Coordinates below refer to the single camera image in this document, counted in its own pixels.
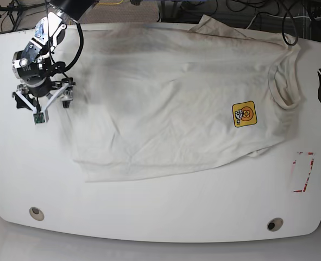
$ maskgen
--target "metal grommet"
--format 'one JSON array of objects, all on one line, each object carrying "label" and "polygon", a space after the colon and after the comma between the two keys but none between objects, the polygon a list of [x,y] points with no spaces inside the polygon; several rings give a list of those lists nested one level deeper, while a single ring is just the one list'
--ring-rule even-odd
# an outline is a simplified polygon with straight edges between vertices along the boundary
[{"label": "metal grommet", "polygon": [[30,208],[29,212],[30,216],[37,221],[42,221],[45,219],[45,215],[39,208],[32,207]]},{"label": "metal grommet", "polygon": [[271,232],[275,232],[275,231],[279,230],[283,224],[284,224],[283,219],[278,217],[276,219],[271,220],[268,223],[267,229]]}]

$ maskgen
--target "logo patch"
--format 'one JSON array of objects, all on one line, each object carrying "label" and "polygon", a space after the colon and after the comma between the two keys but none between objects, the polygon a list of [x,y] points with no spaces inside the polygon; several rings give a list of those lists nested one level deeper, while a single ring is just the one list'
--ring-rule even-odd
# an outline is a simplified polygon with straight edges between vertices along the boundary
[{"label": "logo patch", "polygon": [[237,103],[232,106],[232,116],[236,128],[254,125],[257,123],[256,109],[254,102]]}]

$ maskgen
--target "floor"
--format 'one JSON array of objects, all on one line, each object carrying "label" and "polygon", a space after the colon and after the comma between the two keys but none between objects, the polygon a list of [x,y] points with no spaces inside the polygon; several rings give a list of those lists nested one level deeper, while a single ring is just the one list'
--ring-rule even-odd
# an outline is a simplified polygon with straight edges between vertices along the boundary
[{"label": "floor", "polygon": [[[5,7],[11,0],[0,0],[0,5]],[[22,4],[36,4],[42,3],[44,0],[21,0]],[[241,4],[229,0],[229,6],[238,10],[241,8]],[[119,0],[100,0],[100,3],[118,3]],[[293,0],[285,0],[286,5],[289,6]],[[178,15],[175,19],[170,20],[171,22],[181,23],[198,23],[202,14],[211,14],[218,5],[216,13],[213,17],[221,22],[224,22],[232,27],[245,28],[255,15],[255,9],[248,7],[242,12],[232,12],[226,7],[225,0],[207,0],[204,4],[193,5],[188,2],[180,2],[178,7],[181,5]],[[125,0],[123,3],[118,5],[98,5],[92,9],[85,17],[81,19],[81,23],[106,23],[106,22],[156,22],[159,18],[158,13],[159,1],[143,0],[139,6],[132,5],[130,0]],[[173,2],[166,2],[167,13],[170,14],[172,10]],[[275,1],[269,1],[263,9],[260,11],[267,11],[269,13],[275,13],[277,11],[277,5]],[[301,4],[296,5],[292,9],[293,15],[301,16],[305,15],[305,10]],[[40,18],[45,15],[45,8],[40,7],[37,9],[29,10],[23,14],[23,19],[20,23],[19,29],[31,29],[34,28]],[[255,30],[265,30],[269,32],[280,32],[281,31],[281,20],[280,18],[273,18],[267,15],[263,15],[262,19],[258,17],[253,25],[250,27]],[[309,22],[305,18],[296,19],[297,29],[300,33],[300,37],[309,38],[309,32],[307,30]],[[0,31],[7,31],[11,29],[10,20],[4,15],[0,19]],[[293,34],[293,26],[289,20],[286,21],[285,31]]]}]

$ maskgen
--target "table surface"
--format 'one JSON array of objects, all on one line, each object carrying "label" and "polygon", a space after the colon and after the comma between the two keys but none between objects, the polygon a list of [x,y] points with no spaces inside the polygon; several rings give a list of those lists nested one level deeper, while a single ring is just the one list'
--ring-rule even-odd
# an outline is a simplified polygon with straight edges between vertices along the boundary
[{"label": "table surface", "polygon": [[[83,29],[122,26],[90,24]],[[144,26],[191,27],[166,23]],[[254,38],[268,34],[241,31]],[[283,238],[309,234],[318,227],[321,104],[317,100],[317,70],[321,67],[321,43],[299,40],[297,78],[303,102],[286,142],[259,157],[244,157],[209,171],[135,182],[85,183],[82,171],[62,145],[59,116],[49,109],[51,120],[35,126],[30,112],[16,110],[10,97],[19,84],[10,67],[11,58],[24,48],[32,33],[0,35],[1,218],[64,233],[160,242]],[[316,153],[304,193],[290,188],[297,151]],[[32,219],[30,207],[40,208],[45,219]],[[277,232],[266,229],[273,218],[284,220]]]}]

